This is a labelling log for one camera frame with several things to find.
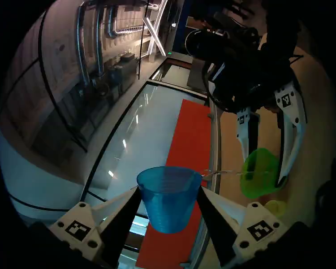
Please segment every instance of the blue plastic cup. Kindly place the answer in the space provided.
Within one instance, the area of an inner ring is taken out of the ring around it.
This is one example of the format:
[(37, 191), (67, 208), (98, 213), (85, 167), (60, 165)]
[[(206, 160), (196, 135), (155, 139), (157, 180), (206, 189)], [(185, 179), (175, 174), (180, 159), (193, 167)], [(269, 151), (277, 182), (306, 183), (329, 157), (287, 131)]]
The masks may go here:
[(138, 187), (152, 227), (174, 234), (188, 224), (202, 176), (182, 167), (161, 166), (137, 176)]

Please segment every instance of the green plastic cup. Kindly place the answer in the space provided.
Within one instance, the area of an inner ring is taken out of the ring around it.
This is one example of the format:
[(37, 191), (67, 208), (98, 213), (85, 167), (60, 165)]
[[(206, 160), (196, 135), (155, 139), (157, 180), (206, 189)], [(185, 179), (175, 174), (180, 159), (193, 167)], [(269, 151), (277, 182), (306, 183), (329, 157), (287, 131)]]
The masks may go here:
[(281, 187), (275, 187), (278, 172), (279, 160), (269, 150), (254, 150), (245, 160), (241, 170), (242, 193), (250, 199), (256, 199), (279, 190)]

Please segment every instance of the yellow cup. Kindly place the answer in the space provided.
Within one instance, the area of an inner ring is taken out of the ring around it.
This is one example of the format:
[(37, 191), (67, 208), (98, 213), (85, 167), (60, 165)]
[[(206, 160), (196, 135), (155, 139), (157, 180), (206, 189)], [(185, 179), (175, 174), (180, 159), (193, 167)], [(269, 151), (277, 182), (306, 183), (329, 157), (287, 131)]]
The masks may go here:
[(285, 214), (286, 203), (284, 201), (271, 200), (264, 207), (269, 210), (274, 216), (281, 217)]

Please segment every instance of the pipe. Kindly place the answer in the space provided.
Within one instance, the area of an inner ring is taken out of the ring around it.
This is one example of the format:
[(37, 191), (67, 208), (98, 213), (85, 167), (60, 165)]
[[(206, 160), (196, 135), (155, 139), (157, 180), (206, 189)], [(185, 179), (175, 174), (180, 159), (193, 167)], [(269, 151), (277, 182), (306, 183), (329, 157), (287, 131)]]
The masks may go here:
[(139, 25), (139, 26), (131, 26), (123, 29), (116, 29), (116, 18), (117, 18), (117, 7), (112, 6), (109, 9), (109, 14), (108, 14), (108, 27), (107, 27), (107, 32), (110, 38), (116, 38), (119, 35), (129, 35), (133, 33), (137, 33), (142, 31), (143, 27), (144, 29), (147, 29), (146, 26)]
[[(147, 5), (147, 2), (145, 0), (141, 0), (141, 2), (144, 3), (144, 5)], [(159, 5), (158, 4), (152, 4), (152, 3), (148, 3), (148, 9), (154, 10), (154, 11), (158, 11), (159, 10)]]
[(85, 46), (83, 43), (83, 19), (85, 18), (85, 11), (88, 4), (89, 4), (88, 1), (82, 2), (82, 4), (77, 9), (76, 33), (75, 33), (75, 44), (76, 44), (78, 65), (80, 68), (81, 78), (85, 87), (90, 85), (90, 76), (87, 70)]
[(95, 13), (95, 54), (97, 62), (98, 76), (104, 74), (103, 56), (102, 56), (102, 20), (104, 7), (97, 5)]

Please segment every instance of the red mat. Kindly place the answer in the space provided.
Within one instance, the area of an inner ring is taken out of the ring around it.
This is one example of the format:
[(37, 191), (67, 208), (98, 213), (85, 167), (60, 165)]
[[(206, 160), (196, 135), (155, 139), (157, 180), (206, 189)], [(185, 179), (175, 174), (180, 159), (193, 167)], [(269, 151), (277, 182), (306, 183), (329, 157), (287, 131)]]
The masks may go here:
[[(202, 173), (209, 169), (211, 140), (210, 108), (183, 100), (166, 166), (180, 166)], [(162, 234), (149, 224), (136, 262), (145, 269), (181, 269), (189, 260), (198, 232), (201, 212), (198, 203), (184, 230)]]

